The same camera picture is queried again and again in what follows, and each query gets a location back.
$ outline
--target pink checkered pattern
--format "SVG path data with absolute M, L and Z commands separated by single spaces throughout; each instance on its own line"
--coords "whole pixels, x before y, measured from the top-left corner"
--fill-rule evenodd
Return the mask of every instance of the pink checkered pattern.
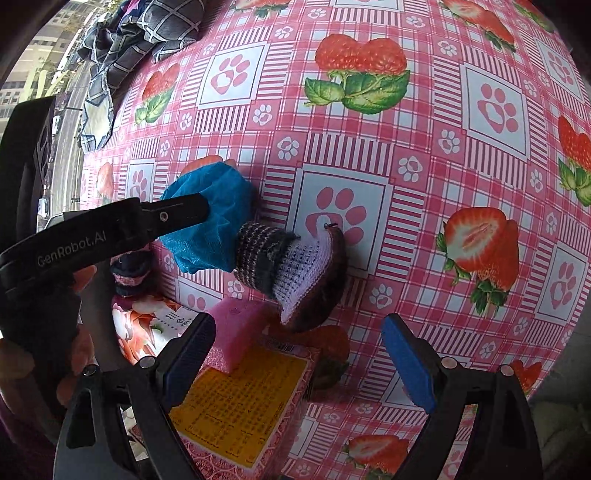
M 295 478 L 361 478 L 366 472 L 342 453 L 348 440 L 396 434 L 413 442 L 426 420 L 382 346 L 386 314 L 399 313 L 439 354 L 467 367 L 540 362 L 534 388 L 568 342 L 591 288 L 591 218 L 560 186 L 557 119 L 564 115 L 577 133 L 591 134 L 589 98 L 558 34 L 520 15 L 510 0 L 478 3 L 514 36 L 515 53 L 497 50 L 482 29 L 436 0 L 291 0 L 265 18 L 227 3 L 209 2 L 201 41 L 138 69 L 112 139 L 85 158 L 81 204 L 100 204 L 96 175 L 105 162 L 113 165 L 114 199 L 157 200 L 188 162 L 219 154 L 234 158 L 256 187 L 256 217 L 299 235 L 311 235 L 305 220 L 323 222 L 323 211 L 342 215 L 348 230 L 354 225 L 346 212 L 363 206 L 345 293 L 327 321 L 348 331 L 350 367 L 311 404 L 304 440 L 284 468 Z M 411 76 L 397 105 L 374 115 L 340 102 L 309 105 L 304 82 L 328 79 L 314 55 L 334 33 L 361 44 L 386 37 L 402 47 Z M 164 113 L 136 123 L 146 82 L 176 63 L 180 75 Z M 486 97 L 485 84 L 502 95 Z M 488 110 L 476 102 L 482 95 Z M 504 122 L 514 118 L 512 136 L 485 125 L 495 112 Z M 316 202 L 321 189 L 330 197 L 324 210 Z M 337 206 L 345 189 L 353 199 Z M 519 276 L 495 315 L 475 312 L 473 282 L 452 287 L 435 248 L 443 222 L 469 206 L 498 208 L 519 224 Z M 225 296 L 262 298 L 232 274 L 182 274 L 170 251 L 159 242 L 153 248 L 163 293 L 187 307 L 207 310 Z M 466 410 L 442 479 L 461 461 L 472 415 Z

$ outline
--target blue gripper pad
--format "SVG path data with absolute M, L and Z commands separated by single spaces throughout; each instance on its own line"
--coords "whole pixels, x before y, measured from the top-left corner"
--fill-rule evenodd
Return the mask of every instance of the blue gripper pad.
M 382 342 L 400 374 L 410 399 L 416 406 L 424 408 L 428 414 L 431 414 L 436 405 L 433 378 L 409 343 L 409 339 L 415 338 L 413 333 L 406 325 L 398 327 L 397 322 L 403 323 L 402 319 L 395 314 L 388 315 L 384 319 Z

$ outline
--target barcode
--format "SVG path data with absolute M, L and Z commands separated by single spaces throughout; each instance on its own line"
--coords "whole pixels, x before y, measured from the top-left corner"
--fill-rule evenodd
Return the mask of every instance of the barcode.
M 294 346 L 289 343 L 282 343 L 273 338 L 267 339 L 267 342 L 270 346 L 281 352 L 292 353 L 294 351 Z

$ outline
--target pink sponge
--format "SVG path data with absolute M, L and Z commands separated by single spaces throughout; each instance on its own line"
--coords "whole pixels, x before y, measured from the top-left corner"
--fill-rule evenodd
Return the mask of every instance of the pink sponge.
M 208 314 L 215 319 L 217 331 L 216 341 L 204 364 L 230 374 L 254 339 L 278 313 L 270 304 L 262 301 L 226 297 L 212 307 Z

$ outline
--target table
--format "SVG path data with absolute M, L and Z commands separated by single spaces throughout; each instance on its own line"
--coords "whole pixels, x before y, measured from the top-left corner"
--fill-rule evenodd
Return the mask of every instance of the table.
M 138 69 L 112 139 L 85 158 L 81 208 L 157 200 L 189 161 L 219 154 L 258 189 L 261 221 L 302 236 L 342 226 L 350 269 L 328 323 L 348 331 L 350 367 L 307 411 L 284 469 L 295 478 L 361 478 L 342 447 L 363 434 L 416 439 L 426 414 L 381 345 L 387 313 L 464 366 L 541 364 L 535 389 L 589 294 L 581 77 L 527 1 L 444 3 L 211 2 L 202 40 Z M 174 86 L 146 89 L 156 71 Z M 261 298 L 229 273 L 183 274 L 154 249 L 163 292 L 189 308 Z

